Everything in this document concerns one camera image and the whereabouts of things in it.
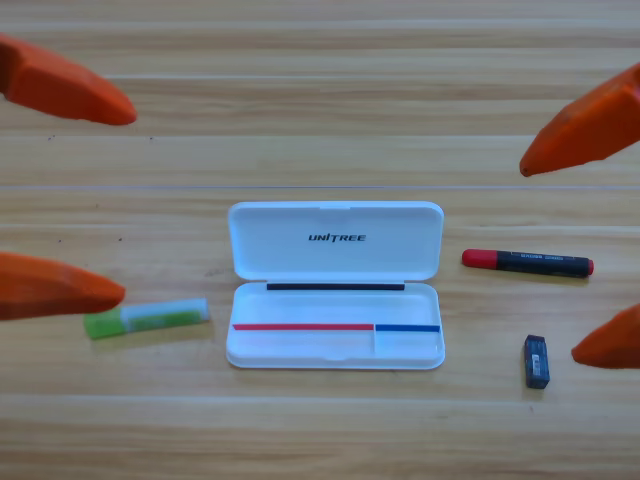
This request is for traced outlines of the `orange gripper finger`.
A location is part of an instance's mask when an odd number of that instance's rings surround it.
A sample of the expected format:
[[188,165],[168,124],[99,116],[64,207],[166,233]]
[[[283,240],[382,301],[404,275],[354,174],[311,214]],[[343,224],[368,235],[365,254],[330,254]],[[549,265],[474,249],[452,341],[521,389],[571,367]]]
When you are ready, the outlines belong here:
[[113,83],[29,42],[1,35],[1,94],[6,100],[64,119],[129,125],[137,111]]
[[571,355],[577,363],[603,369],[638,369],[639,305],[616,314],[587,335]]
[[639,66],[634,65],[560,110],[525,152],[524,176],[605,160],[639,141]]
[[99,313],[121,303],[125,288],[87,270],[45,258],[1,254],[1,319]]

